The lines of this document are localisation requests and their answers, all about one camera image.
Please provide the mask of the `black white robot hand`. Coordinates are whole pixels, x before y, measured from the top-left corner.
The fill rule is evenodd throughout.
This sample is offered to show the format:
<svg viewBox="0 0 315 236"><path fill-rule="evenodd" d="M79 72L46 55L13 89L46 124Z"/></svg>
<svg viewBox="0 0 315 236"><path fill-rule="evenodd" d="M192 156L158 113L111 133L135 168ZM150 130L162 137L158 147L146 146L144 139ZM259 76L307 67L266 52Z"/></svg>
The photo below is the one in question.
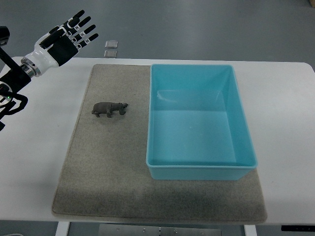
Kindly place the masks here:
<svg viewBox="0 0 315 236"><path fill-rule="evenodd" d="M64 65L98 37L97 33L92 34L95 25L86 26L91 17L81 19L84 13L81 10L63 24L55 26L35 43L33 52L21 59L21 68L30 78Z"/></svg>

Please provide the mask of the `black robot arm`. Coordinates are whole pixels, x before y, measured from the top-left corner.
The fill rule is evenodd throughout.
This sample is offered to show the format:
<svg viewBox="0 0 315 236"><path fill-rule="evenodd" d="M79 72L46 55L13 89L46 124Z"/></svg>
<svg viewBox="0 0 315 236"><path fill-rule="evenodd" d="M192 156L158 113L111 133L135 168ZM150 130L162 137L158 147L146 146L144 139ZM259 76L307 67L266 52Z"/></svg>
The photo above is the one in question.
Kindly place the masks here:
<svg viewBox="0 0 315 236"><path fill-rule="evenodd" d="M10 70L0 78L1 102L0 117L10 116L20 112L28 103L28 98L18 92L31 82L30 76L19 66L3 49L0 50L0 59Z"/></svg>

